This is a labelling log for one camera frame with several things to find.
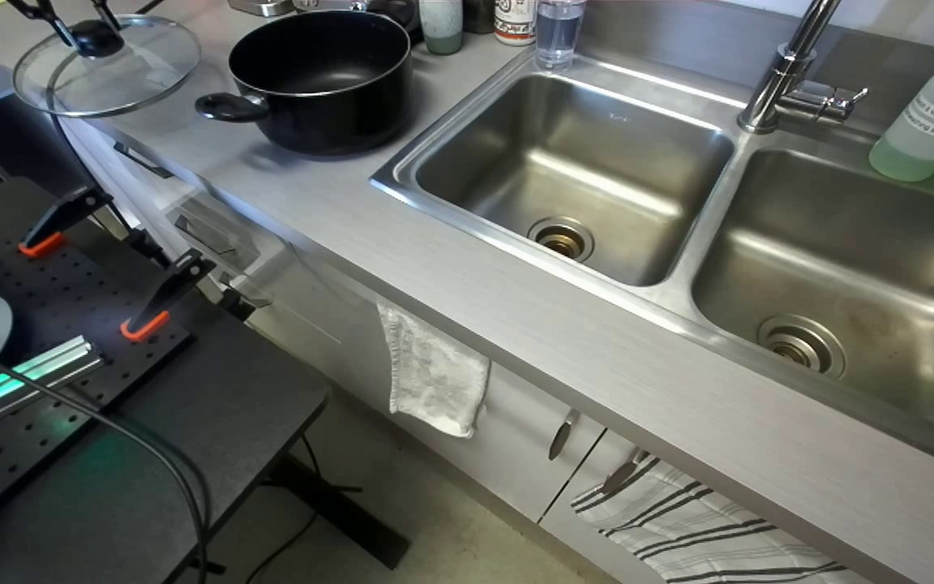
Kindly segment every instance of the cabinet door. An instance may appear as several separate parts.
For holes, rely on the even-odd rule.
[[[577,414],[499,364],[494,364],[471,441],[445,437],[405,414],[396,421],[531,522],[538,522],[599,433],[592,417]]]
[[[582,522],[569,504],[582,496],[592,484],[602,484],[614,477],[629,457],[634,454],[634,443],[602,431],[599,443],[589,451],[589,457],[577,468],[556,504],[542,517],[542,530],[547,530],[555,537],[560,537],[566,548],[589,558],[595,566],[614,573],[616,579],[629,584],[660,584],[660,578],[634,560],[626,548],[602,537],[589,522]]]

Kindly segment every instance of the gray countertop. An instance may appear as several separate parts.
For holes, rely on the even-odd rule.
[[[269,145],[255,127],[200,119],[191,100],[233,87],[222,59],[255,19],[218,0],[172,0],[169,8],[199,32],[203,65],[172,97],[97,119],[104,129],[181,162],[249,220],[487,348],[826,556],[887,579],[934,579],[932,454],[680,340],[629,292],[577,287],[387,197],[368,175],[401,144],[310,162]],[[6,65],[31,43],[9,29]],[[452,59],[414,54],[408,137],[514,54],[494,40],[471,40]]]

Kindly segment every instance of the floor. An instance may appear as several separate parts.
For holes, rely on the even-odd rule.
[[[396,572],[361,552],[324,518],[278,556],[254,584],[599,584],[595,566],[551,542],[531,522],[467,485],[439,457],[362,405],[333,394],[307,431],[329,484],[362,485],[352,498],[413,537]],[[310,517],[284,490],[255,490],[212,542],[227,573],[243,584],[282,537]]]

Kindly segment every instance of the glass lid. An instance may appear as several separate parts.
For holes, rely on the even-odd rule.
[[[172,94],[200,62],[199,40],[161,16],[121,13],[124,46],[79,54],[58,34],[31,46],[12,68],[15,94],[56,115],[108,115]]]

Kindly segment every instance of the stainless steel sink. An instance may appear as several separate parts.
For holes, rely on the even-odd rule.
[[[693,303],[713,323],[934,421],[934,195],[756,151]]]
[[[538,247],[647,285],[730,151],[715,129],[531,74],[429,151],[414,178]]]

